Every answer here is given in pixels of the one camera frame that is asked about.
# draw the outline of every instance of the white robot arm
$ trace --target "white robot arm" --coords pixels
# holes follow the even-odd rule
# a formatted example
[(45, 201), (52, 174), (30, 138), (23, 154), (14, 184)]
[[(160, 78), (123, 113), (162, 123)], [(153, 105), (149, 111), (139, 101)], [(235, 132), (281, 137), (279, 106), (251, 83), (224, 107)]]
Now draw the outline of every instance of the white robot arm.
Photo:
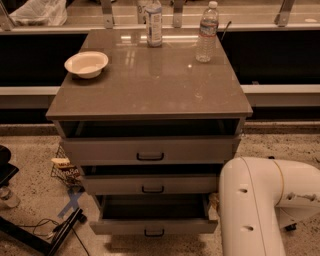
[(280, 229), (320, 212), (320, 171), (295, 161), (235, 158), (219, 184), (224, 256), (284, 256)]

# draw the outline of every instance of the cabinet top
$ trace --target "cabinet top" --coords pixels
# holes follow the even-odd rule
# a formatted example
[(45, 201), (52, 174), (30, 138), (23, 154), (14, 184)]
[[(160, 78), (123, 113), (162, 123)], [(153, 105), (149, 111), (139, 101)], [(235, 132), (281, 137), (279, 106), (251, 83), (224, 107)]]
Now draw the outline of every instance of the cabinet top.
[(135, 120), (247, 117), (252, 113), (216, 40), (209, 63), (195, 59), (197, 29), (163, 29), (163, 44), (147, 46), (145, 30), (92, 30), (81, 51), (100, 51), (109, 64), (96, 78), (68, 73), (49, 120)]

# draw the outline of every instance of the cable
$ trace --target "cable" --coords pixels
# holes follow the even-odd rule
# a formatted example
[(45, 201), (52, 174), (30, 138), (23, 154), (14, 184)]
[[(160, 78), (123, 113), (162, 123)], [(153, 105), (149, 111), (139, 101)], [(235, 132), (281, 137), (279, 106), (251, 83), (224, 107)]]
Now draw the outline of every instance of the cable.
[(82, 245), (83, 249), (86, 251), (87, 255), (90, 256), (87, 248), (84, 246), (83, 242), (81, 241), (80, 237), (78, 236), (78, 234), (76, 233), (76, 231), (72, 228), (73, 233), (76, 235), (76, 237), (78, 238), (80, 244)]
[(18, 225), (18, 227), (21, 227), (21, 228), (33, 228), (33, 230), (32, 230), (32, 234), (33, 234), (33, 235), (36, 235), (36, 236), (47, 236), (47, 237), (49, 237), (52, 232), (50, 232), (50, 233), (48, 233), (48, 234), (45, 234), (45, 235), (43, 235), (43, 234), (37, 234), (37, 233), (36, 233), (36, 229), (37, 229), (38, 227), (44, 226), (44, 225), (48, 224), (49, 222), (51, 222), (52, 224), (54, 224), (54, 225), (56, 225), (56, 226), (59, 225), (59, 223), (56, 222), (55, 220), (52, 220), (52, 219), (42, 219), (42, 220), (40, 220), (40, 221), (38, 222), (38, 224), (36, 224), (36, 225)]
[[(56, 225), (56, 227), (54, 227), (54, 229), (53, 229), (51, 232), (49, 232), (48, 234), (45, 234), (45, 235), (43, 235), (43, 234), (36, 234), (36, 233), (35, 233), (35, 232), (36, 232), (36, 229), (37, 229), (38, 227), (44, 226), (44, 225), (48, 224), (49, 222), (51, 222), (51, 223), (53, 223), (54, 225)], [(55, 241), (55, 240), (57, 239), (58, 235), (59, 235), (59, 231), (61, 230), (61, 228), (63, 227), (63, 225), (65, 225), (65, 223), (66, 223), (66, 221), (64, 221), (64, 222), (62, 222), (62, 223), (58, 223), (58, 222), (56, 222), (56, 221), (54, 221), (54, 220), (52, 220), (52, 219), (42, 219), (42, 220), (40, 220), (40, 221), (38, 222), (37, 225), (18, 225), (18, 227), (21, 227), (21, 228), (33, 228), (33, 230), (32, 230), (32, 234), (33, 234), (33, 235), (36, 235), (36, 236), (46, 236), (48, 239), (53, 236), (52, 241)], [(74, 230), (74, 228), (72, 228), (72, 231), (73, 231), (73, 233), (75, 234), (75, 236), (77, 237), (77, 239), (79, 240), (79, 242), (80, 242), (81, 246), (83, 247), (83, 249), (86, 251), (87, 255), (90, 256), (87, 248), (85, 247), (85, 245), (84, 245), (83, 242), (81, 241), (80, 237), (78, 236), (78, 234), (76, 233), (76, 231)]]

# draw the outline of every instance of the speckled floor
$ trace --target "speckled floor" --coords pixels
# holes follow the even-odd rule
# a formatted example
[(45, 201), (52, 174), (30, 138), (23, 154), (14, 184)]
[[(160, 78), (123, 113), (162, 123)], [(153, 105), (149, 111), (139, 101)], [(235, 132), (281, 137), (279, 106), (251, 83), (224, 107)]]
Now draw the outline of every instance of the speckled floor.
[[(36, 225), (41, 219), (57, 222), (69, 202), (67, 188), (51, 177), (59, 137), (52, 125), (0, 125), (0, 144), (12, 152), (10, 163), (20, 171), (11, 179), (11, 189), (20, 197), (17, 208), (8, 209), (0, 202), (0, 215), (17, 225)], [(320, 122), (257, 123), (247, 122), (236, 156), (269, 157), (296, 160), (320, 169)], [(86, 193), (78, 200), (88, 221), (98, 219), (98, 209)], [(53, 226), (37, 232), (47, 234)], [(88, 225), (77, 224), (75, 231), (90, 255), (222, 255), (220, 226), (214, 234), (167, 235), (162, 238), (142, 236), (97, 236)], [(283, 232), (288, 256), (320, 255), (320, 214), (299, 222), (297, 230)], [(0, 255), (41, 255), (0, 232)], [(71, 232), (56, 255), (87, 255)]]

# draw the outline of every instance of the white bowl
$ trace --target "white bowl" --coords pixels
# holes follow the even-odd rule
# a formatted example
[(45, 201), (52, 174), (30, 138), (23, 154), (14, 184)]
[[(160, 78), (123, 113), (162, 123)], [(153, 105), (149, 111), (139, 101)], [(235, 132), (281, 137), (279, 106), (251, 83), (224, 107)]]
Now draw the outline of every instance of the white bowl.
[(102, 52), (80, 52), (70, 57), (64, 66), (70, 73), (90, 79), (100, 75), (108, 61), (107, 55)]

